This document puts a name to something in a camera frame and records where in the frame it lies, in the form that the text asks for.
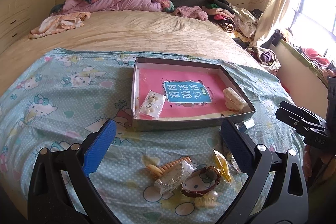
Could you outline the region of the yellow hair ties bag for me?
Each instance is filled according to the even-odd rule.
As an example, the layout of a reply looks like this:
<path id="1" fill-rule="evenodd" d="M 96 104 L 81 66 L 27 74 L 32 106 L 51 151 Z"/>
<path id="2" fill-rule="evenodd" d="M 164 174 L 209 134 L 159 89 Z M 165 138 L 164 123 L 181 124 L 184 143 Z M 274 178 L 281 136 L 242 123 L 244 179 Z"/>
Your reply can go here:
<path id="1" fill-rule="evenodd" d="M 217 150 L 213 150 L 213 152 L 215 155 L 215 162 L 216 162 L 217 170 L 219 171 L 222 178 L 228 184 L 231 184 L 233 182 L 233 178 L 231 176 L 230 169 L 229 169 L 226 158 Z"/>

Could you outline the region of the large pearl hair clip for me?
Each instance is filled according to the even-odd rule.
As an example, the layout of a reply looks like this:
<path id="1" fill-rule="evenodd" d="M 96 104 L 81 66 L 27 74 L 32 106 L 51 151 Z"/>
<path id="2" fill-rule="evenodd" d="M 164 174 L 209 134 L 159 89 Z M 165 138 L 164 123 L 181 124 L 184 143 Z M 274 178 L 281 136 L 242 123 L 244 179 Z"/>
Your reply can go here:
<path id="1" fill-rule="evenodd" d="M 198 209 L 214 209 L 218 206 L 218 197 L 218 192 L 211 190 L 204 196 L 195 199 L 195 207 Z"/>

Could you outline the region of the cream hair claw clip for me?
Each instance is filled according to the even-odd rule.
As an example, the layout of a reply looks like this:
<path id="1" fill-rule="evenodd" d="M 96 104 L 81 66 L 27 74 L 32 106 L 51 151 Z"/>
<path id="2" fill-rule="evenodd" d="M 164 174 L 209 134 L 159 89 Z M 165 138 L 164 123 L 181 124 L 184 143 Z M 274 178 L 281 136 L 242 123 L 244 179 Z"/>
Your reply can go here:
<path id="1" fill-rule="evenodd" d="M 248 106 L 247 101 L 238 95 L 231 87 L 223 90 L 226 107 L 230 110 L 241 111 Z"/>

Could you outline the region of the wooden bead hair clip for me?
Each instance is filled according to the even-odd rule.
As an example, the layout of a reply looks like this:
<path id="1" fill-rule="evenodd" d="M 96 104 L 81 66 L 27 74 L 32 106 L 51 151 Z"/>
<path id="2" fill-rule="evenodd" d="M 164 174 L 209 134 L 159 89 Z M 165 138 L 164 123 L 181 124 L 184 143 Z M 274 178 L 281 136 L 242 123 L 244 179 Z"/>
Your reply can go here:
<path id="1" fill-rule="evenodd" d="M 165 172 L 167 172 L 168 170 L 172 169 L 172 167 L 175 167 L 177 164 L 179 164 L 180 162 L 187 162 L 187 163 L 192 163 L 191 159 L 188 156 L 185 157 L 181 157 L 178 160 L 174 160 L 174 161 L 170 161 L 167 162 L 164 165 L 161 166 L 156 166 L 153 164 L 148 164 L 146 166 L 147 170 L 150 172 L 150 174 L 152 175 L 153 178 L 157 179 L 160 178 L 161 176 L 163 176 L 163 174 Z"/>

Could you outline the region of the bagged pearl earrings card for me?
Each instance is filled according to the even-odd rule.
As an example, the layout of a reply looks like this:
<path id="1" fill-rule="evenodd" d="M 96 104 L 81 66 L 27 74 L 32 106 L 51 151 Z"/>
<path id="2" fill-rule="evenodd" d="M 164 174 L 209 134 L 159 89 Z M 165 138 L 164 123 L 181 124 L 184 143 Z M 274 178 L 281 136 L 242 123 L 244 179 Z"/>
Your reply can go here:
<path id="1" fill-rule="evenodd" d="M 139 109 L 139 113 L 154 119 L 158 119 L 163 110 L 165 101 L 165 95 L 150 90 Z"/>

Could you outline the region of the small blue box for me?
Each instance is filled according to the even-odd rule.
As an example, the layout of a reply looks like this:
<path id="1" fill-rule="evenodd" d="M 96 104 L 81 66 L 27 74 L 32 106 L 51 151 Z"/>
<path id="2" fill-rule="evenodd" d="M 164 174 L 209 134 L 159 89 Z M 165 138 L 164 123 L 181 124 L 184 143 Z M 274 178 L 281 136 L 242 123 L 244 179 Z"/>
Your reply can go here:
<path id="1" fill-rule="evenodd" d="M 238 130 L 242 133 L 246 132 L 247 130 L 253 128 L 255 126 L 254 120 L 248 119 L 246 121 L 242 121 L 238 124 Z"/>

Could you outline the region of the Hello Kitty blue sheet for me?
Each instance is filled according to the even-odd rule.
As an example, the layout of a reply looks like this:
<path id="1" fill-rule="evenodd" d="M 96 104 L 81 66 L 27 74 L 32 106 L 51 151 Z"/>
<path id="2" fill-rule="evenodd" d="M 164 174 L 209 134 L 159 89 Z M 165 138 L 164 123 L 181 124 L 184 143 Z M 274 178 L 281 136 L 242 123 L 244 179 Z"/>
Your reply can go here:
<path id="1" fill-rule="evenodd" d="M 27 65 L 1 64 L 1 186 L 20 211 L 27 209 L 29 183 L 39 151 L 62 151 L 83 141 L 107 119 L 117 134 L 91 175 L 103 200 L 123 223 L 214 223 L 236 196 L 236 186 L 221 182 L 218 205 L 197 209 L 179 190 L 161 195 L 146 165 L 189 156 L 199 168 L 214 164 L 223 143 L 218 127 L 137 132 L 132 128 L 131 86 L 139 52 L 79 52 L 55 49 Z"/>

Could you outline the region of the green window ledge cloth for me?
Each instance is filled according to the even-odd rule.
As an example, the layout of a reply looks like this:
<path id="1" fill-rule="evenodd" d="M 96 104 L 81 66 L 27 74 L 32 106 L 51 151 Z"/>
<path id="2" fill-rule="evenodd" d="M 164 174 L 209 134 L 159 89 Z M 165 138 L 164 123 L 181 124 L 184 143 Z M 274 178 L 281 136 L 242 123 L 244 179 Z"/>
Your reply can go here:
<path id="1" fill-rule="evenodd" d="M 312 48 L 296 47 L 281 39 L 282 44 L 301 64 L 308 67 L 327 87 L 330 77 L 335 77 L 335 61 L 320 55 Z"/>

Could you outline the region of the pink book in tray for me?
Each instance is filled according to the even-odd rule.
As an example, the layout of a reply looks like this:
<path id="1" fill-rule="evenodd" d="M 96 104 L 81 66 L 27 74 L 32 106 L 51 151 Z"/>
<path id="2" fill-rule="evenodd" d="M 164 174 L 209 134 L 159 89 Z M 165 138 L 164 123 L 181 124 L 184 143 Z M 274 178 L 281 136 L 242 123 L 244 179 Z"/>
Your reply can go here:
<path id="1" fill-rule="evenodd" d="M 227 112 L 223 93 L 226 87 L 217 72 L 139 70 L 140 103 L 150 90 L 166 96 L 160 118 L 192 118 Z"/>

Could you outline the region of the dark cardboard box tray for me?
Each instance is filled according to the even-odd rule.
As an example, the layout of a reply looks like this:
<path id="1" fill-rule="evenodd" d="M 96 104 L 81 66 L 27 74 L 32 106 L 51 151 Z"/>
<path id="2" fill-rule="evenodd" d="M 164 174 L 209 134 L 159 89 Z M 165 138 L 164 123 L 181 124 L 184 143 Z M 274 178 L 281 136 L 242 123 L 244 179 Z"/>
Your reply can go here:
<path id="1" fill-rule="evenodd" d="M 239 123 L 256 111 L 222 65 L 147 57 L 135 60 L 131 109 L 138 131 Z"/>

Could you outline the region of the pile of clothes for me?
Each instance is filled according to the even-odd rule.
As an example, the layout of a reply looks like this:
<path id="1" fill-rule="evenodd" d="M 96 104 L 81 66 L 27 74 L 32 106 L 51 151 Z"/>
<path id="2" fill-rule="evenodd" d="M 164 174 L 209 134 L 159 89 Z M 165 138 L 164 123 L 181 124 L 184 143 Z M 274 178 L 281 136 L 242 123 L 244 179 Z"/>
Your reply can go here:
<path id="1" fill-rule="evenodd" d="M 206 0 L 202 10 L 208 20 L 218 25 L 224 32 L 240 32 L 246 38 L 252 38 L 256 32 L 259 18 L 251 11 L 234 6 L 227 0 Z"/>

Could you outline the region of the pink patterned garment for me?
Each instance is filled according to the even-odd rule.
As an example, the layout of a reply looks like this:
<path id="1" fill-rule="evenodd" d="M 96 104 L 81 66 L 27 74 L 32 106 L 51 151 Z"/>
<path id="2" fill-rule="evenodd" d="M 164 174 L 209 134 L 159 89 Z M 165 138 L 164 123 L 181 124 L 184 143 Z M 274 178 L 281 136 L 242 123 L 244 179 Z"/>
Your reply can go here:
<path id="1" fill-rule="evenodd" d="M 84 25 L 83 22 L 90 17 L 90 12 L 74 12 L 49 16 L 39 26 L 30 31 L 29 39 L 43 38 L 82 27 Z"/>

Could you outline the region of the beige bed cover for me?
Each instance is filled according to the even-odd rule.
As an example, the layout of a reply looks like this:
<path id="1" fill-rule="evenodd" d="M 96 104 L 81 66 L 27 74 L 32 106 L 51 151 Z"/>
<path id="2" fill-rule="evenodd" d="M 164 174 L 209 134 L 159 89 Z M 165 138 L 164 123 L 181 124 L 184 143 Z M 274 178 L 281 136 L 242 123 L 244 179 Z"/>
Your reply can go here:
<path id="1" fill-rule="evenodd" d="M 82 51 L 167 52 L 260 68 L 228 34 L 210 21 L 165 12 L 94 12 L 80 28 L 44 38 L 23 37 L 1 54 L 1 93 L 54 48 Z"/>

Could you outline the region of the mauve fuzzy garment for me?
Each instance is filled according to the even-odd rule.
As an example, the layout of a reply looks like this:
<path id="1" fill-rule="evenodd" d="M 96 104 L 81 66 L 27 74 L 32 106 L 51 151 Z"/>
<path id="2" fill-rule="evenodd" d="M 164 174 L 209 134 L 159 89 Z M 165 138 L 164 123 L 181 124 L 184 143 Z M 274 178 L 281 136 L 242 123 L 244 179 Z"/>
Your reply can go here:
<path id="1" fill-rule="evenodd" d="M 199 6 L 179 6 L 174 10 L 173 15 L 183 18 L 198 19 L 201 21 L 206 21 L 208 19 L 208 14 Z"/>

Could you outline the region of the purple quilt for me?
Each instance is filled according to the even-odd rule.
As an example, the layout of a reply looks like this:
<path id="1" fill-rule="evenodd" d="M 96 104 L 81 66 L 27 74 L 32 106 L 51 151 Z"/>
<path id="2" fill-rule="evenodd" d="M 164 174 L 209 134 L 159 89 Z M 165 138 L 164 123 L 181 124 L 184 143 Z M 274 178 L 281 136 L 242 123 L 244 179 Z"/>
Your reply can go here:
<path id="1" fill-rule="evenodd" d="M 66 0 L 61 10 L 62 14 L 73 12 L 97 12 L 97 11 L 163 11 L 163 6 L 151 0 L 98 0 L 88 3 L 84 0 Z"/>

